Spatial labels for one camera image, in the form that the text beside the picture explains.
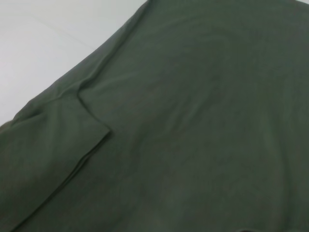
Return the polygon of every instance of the garment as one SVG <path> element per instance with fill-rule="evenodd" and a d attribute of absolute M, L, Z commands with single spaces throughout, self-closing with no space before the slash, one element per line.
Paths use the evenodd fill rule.
<path fill-rule="evenodd" d="M 0 129 L 0 232 L 309 231 L 309 7 L 149 0 Z"/>

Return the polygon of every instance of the gray surface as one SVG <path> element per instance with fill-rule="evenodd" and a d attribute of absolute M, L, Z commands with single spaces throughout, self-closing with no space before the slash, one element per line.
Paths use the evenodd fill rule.
<path fill-rule="evenodd" d="M 0 125 L 104 43 L 144 2 L 2 0 Z"/>

